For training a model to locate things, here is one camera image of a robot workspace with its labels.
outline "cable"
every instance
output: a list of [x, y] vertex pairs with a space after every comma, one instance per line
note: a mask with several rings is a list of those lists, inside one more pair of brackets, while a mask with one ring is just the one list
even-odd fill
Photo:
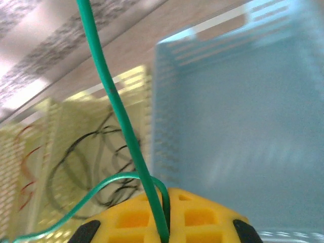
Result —
[[160, 235], [162, 243], [167, 243], [169, 240], [169, 231], [166, 219], [163, 215], [162, 207], [159, 203], [156, 190], [149, 171], [146, 167], [143, 155], [141, 153], [139, 144], [135, 137], [131, 122], [127, 116], [125, 107], [118, 94], [116, 86], [109, 73], [105, 57], [102, 52], [98, 31], [91, 9], [89, 0], [76, 0], [80, 11], [81, 20], [85, 29], [86, 37], [88, 39], [91, 54], [93, 56], [95, 65], [97, 67], [101, 82], [106, 90], [106, 93], [111, 102], [111, 106], [116, 113], [121, 130], [126, 139], [126, 143], [135, 163], [135, 168], [141, 178], [145, 193], [147, 194], [150, 203], [155, 224]]
[[[101, 180], [100, 180], [100, 173], [99, 173], [99, 168], [100, 168], [100, 162], [102, 160], [102, 155], [103, 155], [103, 148], [106, 146], [111, 153], [113, 154], [113, 158], [111, 161], [113, 161], [116, 171], [114, 173], [108, 172], [107, 168], [104, 168], [104, 174], [105, 178], [108, 176], [111, 176], [112, 174], [120, 173], [120, 172], [125, 172], [125, 171], [135, 171], [135, 168], [132, 168], [134, 165], [133, 161], [127, 157], [127, 156], [122, 156], [120, 154], [120, 151], [124, 148], [127, 148], [126, 145], [121, 146], [120, 148], [115, 149], [114, 146], [111, 144], [110, 139], [106, 138], [107, 135], [109, 134], [120, 134], [121, 138], [123, 138], [121, 134], [121, 129], [113, 126], [113, 125], [106, 125], [105, 123], [109, 121], [109, 119], [112, 117], [113, 112], [109, 112], [108, 115], [104, 118], [104, 120], [101, 122], [100, 126], [93, 132], [89, 132], [87, 134], [82, 135], [78, 139], [76, 139], [70, 147], [66, 150], [64, 156], [60, 160], [60, 162], [51, 170], [49, 177], [46, 182], [46, 195], [48, 198], [49, 204], [56, 209], [58, 212], [65, 214], [67, 211], [63, 206], [60, 205], [60, 203], [57, 201], [57, 199], [54, 196], [53, 189], [52, 189], [52, 183], [55, 177], [55, 174], [57, 173], [58, 169], [60, 166], [63, 166], [67, 176], [69, 179], [80, 189], [89, 191], [92, 187], [97, 185]], [[99, 146], [98, 146], [98, 152], [95, 158], [94, 162], [94, 168], [93, 168], [93, 176], [91, 175], [91, 169], [90, 169], [90, 164], [88, 163], [86, 157], [83, 155], [81, 150], [78, 149], [78, 145], [84, 141], [86, 138], [92, 137], [92, 139], [99, 138]], [[86, 180], [87, 184], [85, 185], [83, 181], [80, 180], [79, 175], [76, 175], [73, 170], [71, 169], [69, 163], [68, 163], [68, 158], [71, 153], [76, 153], [78, 157], [78, 161], [81, 162], [81, 167], [77, 166], [78, 168], [83, 168], [84, 173], [86, 174]], [[123, 160], [127, 160], [127, 163], [125, 165], [118, 165], [117, 164], [117, 158], [122, 158]], [[119, 187], [107, 198], [107, 201], [103, 201], [100, 192], [98, 192], [93, 200], [96, 204], [99, 206], [109, 208], [112, 207], [118, 203], [121, 203], [130, 197], [132, 195], [140, 190], [140, 183], [138, 180], [135, 181], [135, 184], [133, 183], [134, 179], [125, 179], [122, 180], [121, 182], [116, 182]], [[88, 216], [79, 216], [75, 215], [73, 216], [74, 219], [79, 219], [79, 220], [85, 220], [88, 218]]]
[[[83, 207], [84, 204], [86, 204], [96, 193], [98, 193], [102, 188], [107, 186], [109, 183], [112, 183], [116, 180], [129, 179], [129, 178], [140, 179], [139, 175], [137, 173], [133, 173], [133, 172], [119, 173], [119, 174], [113, 175], [111, 177], [108, 177], [107, 179], [100, 182], [96, 187], [94, 187], [76, 206], [73, 207], [73, 209], [71, 209], [70, 212], [68, 212], [64, 217], [62, 217], [56, 224], [52, 225], [51, 227], [49, 227], [45, 230], [38, 232], [38, 233], [21, 235], [21, 236], [17, 237], [13, 241], [13, 243], [19, 243], [19, 242], [28, 241], [28, 240], [37, 240], [37, 239], [41, 239], [41, 238], [45, 237], [46, 235], [48, 235], [51, 232], [60, 228], [64, 223], [66, 223], [66, 221], [71, 219], [73, 217], [73, 215], [75, 215], [75, 213], [78, 210], [80, 210], [80, 208]], [[170, 228], [170, 198], [169, 198], [168, 190], [164, 186], [163, 182], [160, 181], [159, 179], [152, 177], [152, 181], [154, 182], [155, 186], [157, 186], [157, 188], [161, 192], [163, 214], [167, 220], [167, 225], [168, 225], [168, 229], [169, 229]], [[166, 234], [163, 234], [160, 237], [161, 237], [162, 243], [167, 243], [169, 241], [169, 230], [167, 231]], [[6, 239], [1, 240], [1, 242], [9, 243], [9, 241]]]
[[[18, 146], [19, 140], [20, 140], [20, 136], [22, 136], [23, 133], [25, 133], [26, 130], [31, 129], [37, 127], [36, 125], [28, 125], [26, 127], [24, 127], [16, 136], [15, 138], [15, 145]], [[21, 211], [24, 209], [25, 206], [27, 206], [27, 204], [30, 202], [31, 198], [34, 195], [34, 190], [32, 191], [28, 191], [27, 188], [34, 184], [37, 179], [36, 177], [31, 173], [30, 169], [27, 166], [27, 161], [29, 159], [29, 157], [36, 152], [37, 150], [39, 150], [42, 146], [39, 146], [37, 148], [35, 148], [34, 150], [32, 150], [31, 152], [29, 152], [26, 156], [24, 156], [21, 160], [20, 163], [20, 167], [21, 167], [21, 172], [22, 174], [25, 176], [25, 178], [29, 181], [25, 186], [23, 186], [20, 190], [20, 196], [23, 195], [28, 195], [27, 200], [23, 203], [23, 205], [19, 208], [18, 211]]]

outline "yellow plastic basket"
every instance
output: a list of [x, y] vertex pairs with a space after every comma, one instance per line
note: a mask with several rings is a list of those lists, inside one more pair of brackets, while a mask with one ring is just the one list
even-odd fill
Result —
[[57, 107], [47, 99], [28, 110], [32, 112], [28, 118], [0, 129], [0, 238], [30, 230], [37, 186], [53, 143]]
[[[121, 99], [126, 107], [131, 123], [137, 137], [140, 140], [143, 152], [148, 151], [149, 143], [147, 142], [147, 124], [145, 117], [147, 116], [148, 107], [148, 91], [150, 89], [150, 80], [147, 76], [146, 68], [140, 66], [128, 72], [125, 72], [114, 78]], [[90, 184], [87, 182], [87, 170], [85, 165], [80, 161], [80, 154], [87, 161], [89, 171], [93, 172], [93, 167], [98, 156], [98, 148], [100, 138], [96, 134], [84, 139], [77, 146], [78, 153], [69, 154], [65, 163], [68, 163], [70, 174], [66, 172], [65, 166], [60, 166], [52, 179], [51, 195], [59, 202], [61, 209], [57, 210], [53, 202], [49, 200], [49, 189], [47, 187], [48, 178], [54, 167], [66, 154], [66, 150], [82, 135], [96, 131], [103, 123], [107, 115], [111, 112], [111, 105], [108, 98], [102, 92], [102, 85], [94, 86], [88, 90], [79, 92], [59, 105], [58, 121], [56, 123], [53, 146], [51, 148], [49, 163], [42, 171], [42, 183], [38, 185], [38, 194], [35, 196], [38, 207], [34, 209], [34, 215], [30, 219], [32, 227], [31, 231], [43, 230], [55, 222], [57, 222], [64, 214], [68, 212], [81, 198], [88, 192], [81, 189], [75, 181], [71, 179], [72, 174], [79, 179], [80, 183], [84, 183], [88, 188], [94, 186], [99, 180], [104, 179], [105, 170], [115, 173], [115, 168], [111, 165], [110, 159], [113, 152], [106, 147], [102, 150], [100, 159], [100, 177], [93, 180]], [[109, 126], [118, 128], [118, 122], [113, 115], [108, 121]], [[110, 136], [111, 145], [114, 148], [125, 145], [125, 141], [121, 133], [112, 134]], [[123, 149], [123, 155], [130, 157], [128, 149]], [[102, 198], [108, 197], [115, 191], [119, 185], [111, 185], [101, 193]], [[87, 203], [78, 212], [80, 216], [91, 216], [104, 210], [94, 200]], [[40, 242], [68, 242], [74, 231], [80, 226], [82, 220], [71, 219], [64, 224], [59, 230], [40, 239]]]

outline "light blue plastic basket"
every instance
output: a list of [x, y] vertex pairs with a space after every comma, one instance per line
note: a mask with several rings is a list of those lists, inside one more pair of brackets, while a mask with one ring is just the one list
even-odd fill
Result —
[[[247, 23], [197, 34], [245, 9]], [[262, 238], [324, 242], [324, 21], [255, 0], [156, 46], [152, 172], [246, 215]]]

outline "green cable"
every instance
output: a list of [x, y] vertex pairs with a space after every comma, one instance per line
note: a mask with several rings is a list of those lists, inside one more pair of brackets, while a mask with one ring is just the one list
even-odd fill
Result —
[[168, 225], [163, 215], [162, 207], [158, 200], [158, 196], [154, 188], [153, 181], [146, 167], [131, 122], [127, 116], [122, 100], [120, 99], [115, 84], [113, 83], [112, 77], [109, 73], [108, 66], [100, 45], [98, 31], [92, 13], [90, 1], [76, 0], [76, 2], [78, 4], [86, 37], [89, 42], [90, 51], [92, 53], [95, 65], [97, 67], [101, 82], [106, 90], [106, 93], [111, 102], [111, 106], [116, 114], [121, 130], [125, 136], [125, 140], [130, 150], [130, 154], [133, 158], [135, 168], [141, 178], [145, 193], [147, 195], [148, 201], [150, 203], [153, 212], [153, 216], [155, 219], [157, 231], [161, 238], [161, 242], [168, 243], [169, 241]]
[[[140, 179], [139, 175], [135, 172], [124, 172], [124, 173], [118, 173], [116, 175], [110, 176], [107, 179], [103, 180], [100, 182], [96, 187], [94, 187], [89, 193], [76, 205], [74, 206], [73, 209], [71, 209], [70, 212], [68, 212], [63, 218], [61, 218], [56, 224], [52, 225], [51, 227], [38, 232], [38, 233], [31, 233], [31, 234], [26, 234], [26, 235], [21, 235], [17, 237], [13, 243], [19, 243], [22, 241], [27, 241], [27, 240], [37, 240], [45, 237], [46, 235], [52, 233], [53, 231], [57, 230], [60, 228], [66, 221], [71, 219], [74, 214], [77, 213], [80, 208], [83, 207], [84, 204], [86, 204], [98, 191], [100, 191], [102, 188], [107, 186], [109, 183], [112, 183], [116, 180], [120, 179]], [[152, 181], [154, 184], [157, 186], [157, 188], [160, 190], [161, 195], [162, 195], [162, 205], [163, 205], [163, 210], [165, 214], [165, 218], [167, 219], [167, 222], [170, 225], [170, 198], [168, 194], [168, 190], [166, 186], [163, 184], [162, 181], [159, 179], [152, 177]], [[169, 232], [167, 235], [160, 235], [161, 237], [161, 242], [168, 242], [169, 240]], [[0, 240], [0, 243], [9, 243], [7, 239], [2, 239]]]

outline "tangled wire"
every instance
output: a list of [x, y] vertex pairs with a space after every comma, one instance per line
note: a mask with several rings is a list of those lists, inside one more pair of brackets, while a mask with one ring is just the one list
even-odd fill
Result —
[[[104, 174], [104, 177], [109, 177], [113, 174], [125, 172], [125, 171], [135, 171], [134, 163], [131, 158], [128, 156], [125, 156], [122, 154], [122, 151], [127, 149], [127, 145], [123, 145], [119, 148], [114, 148], [112, 145], [109, 137], [107, 135], [111, 134], [119, 134], [123, 139], [122, 130], [119, 127], [113, 126], [113, 125], [107, 125], [108, 121], [113, 116], [113, 112], [109, 112], [108, 116], [102, 121], [100, 126], [93, 132], [89, 132], [87, 134], [82, 135], [78, 139], [76, 139], [70, 147], [65, 151], [65, 154], [63, 158], [58, 162], [58, 164], [51, 170], [49, 177], [47, 179], [46, 183], [46, 195], [49, 201], [49, 204], [62, 214], [65, 214], [67, 210], [60, 205], [60, 203], [57, 201], [57, 199], [54, 196], [53, 193], [53, 180], [55, 177], [55, 174], [57, 173], [58, 169], [63, 166], [65, 173], [67, 176], [71, 179], [71, 181], [80, 189], [84, 191], [91, 190], [92, 187], [97, 185], [100, 180], [100, 166], [102, 164], [102, 157], [103, 157], [103, 151], [104, 147], [106, 147], [108, 150], [112, 152], [111, 160], [108, 162], [107, 165], [112, 165], [112, 167], [115, 169], [114, 173], [111, 173], [109, 169], [104, 167], [101, 172]], [[96, 154], [95, 161], [93, 163], [93, 170], [91, 173], [91, 164], [87, 161], [86, 157], [83, 155], [81, 150], [78, 148], [78, 146], [84, 141], [86, 138], [92, 137], [92, 139], [95, 139], [99, 137], [99, 147], [98, 152]], [[87, 178], [87, 184], [85, 185], [83, 181], [73, 172], [71, 167], [69, 166], [69, 163], [67, 163], [67, 160], [69, 156], [75, 153], [78, 161], [80, 162], [83, 171], [86, 174]], [[130, 197], [134, 195], [134, 193], [138, 190], [140, 190], [140, 181], [135, 179], [124, 179], [122, 181], [115, 182], [118, 187], [115, 189], [106, 200], [103, 199], [102, 195], [102, 189], [99, 191], [96, 196], [94, 197], [94, 201], [97, 205], [104, 207], [104, 208], [110, 208], [118, 203], [121, 203]], [[75, 215], [73, 217], [74, 219], [80, 219], [84, 220], [87, 219], [88, 216], [79, 216]]]

